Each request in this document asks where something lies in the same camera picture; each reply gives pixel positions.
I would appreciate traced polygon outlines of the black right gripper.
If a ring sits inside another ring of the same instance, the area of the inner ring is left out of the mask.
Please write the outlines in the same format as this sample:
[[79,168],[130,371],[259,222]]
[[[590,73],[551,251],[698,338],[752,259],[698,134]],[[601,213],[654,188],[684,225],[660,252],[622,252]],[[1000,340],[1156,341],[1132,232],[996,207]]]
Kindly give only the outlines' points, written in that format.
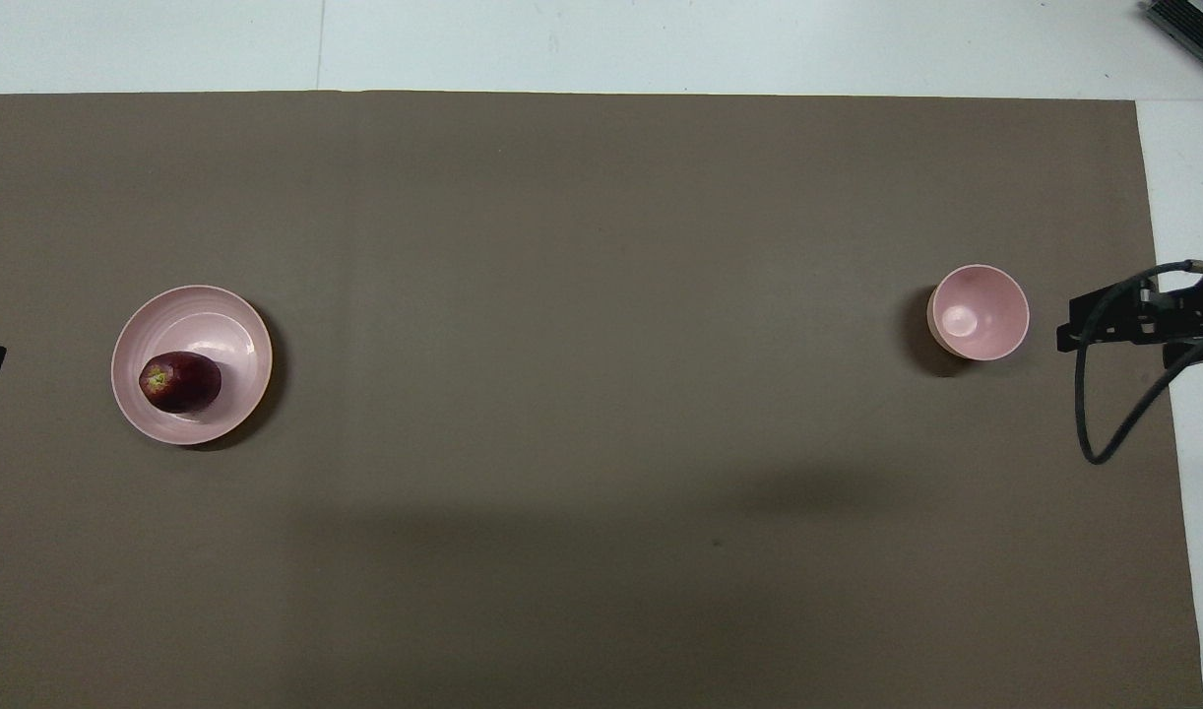
[[[1195,286],[1152,296],[1155,331],[1152,323],[1140,320],[1154,291],[1155,279],[1133,279],[1069,299],[1068,323],[1056,329],[1056,350],[1077,351],[1098,343],[1151,345],[1156,335],[1163,342],[1165,368],[1173,367],[1203,343],[1203,278]],[[1088,329],[1094,311],[1110,295],[1098,323]]]

